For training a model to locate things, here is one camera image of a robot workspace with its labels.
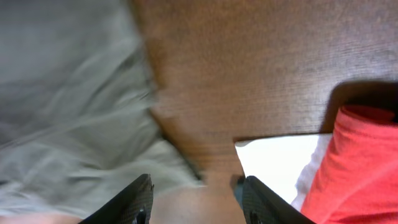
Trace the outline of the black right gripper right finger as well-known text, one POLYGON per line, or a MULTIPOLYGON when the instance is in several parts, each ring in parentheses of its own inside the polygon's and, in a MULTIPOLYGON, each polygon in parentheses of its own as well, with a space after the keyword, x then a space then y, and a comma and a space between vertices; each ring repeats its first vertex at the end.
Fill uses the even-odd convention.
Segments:
POLYGON ((315 224, 255 176, 238 177, 234 196, 247 224, 315 224))

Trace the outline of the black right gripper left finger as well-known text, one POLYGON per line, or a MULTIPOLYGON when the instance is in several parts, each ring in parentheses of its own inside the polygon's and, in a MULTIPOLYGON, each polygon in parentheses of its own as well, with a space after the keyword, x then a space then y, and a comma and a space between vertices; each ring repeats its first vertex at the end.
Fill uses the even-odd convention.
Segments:
POLYGON ((142 174, 79 224, 149 224, 154 185, 142 174))

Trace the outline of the khaki green shorts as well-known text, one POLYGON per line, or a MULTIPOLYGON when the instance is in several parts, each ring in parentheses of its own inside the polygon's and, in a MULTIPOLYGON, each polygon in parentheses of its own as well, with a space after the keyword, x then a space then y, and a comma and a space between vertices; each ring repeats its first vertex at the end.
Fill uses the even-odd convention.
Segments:
POLYGON ((157 194, 201 186, 154 93, 127 1, 2 1, 1 215, 86 218, 142 174, 157 194))

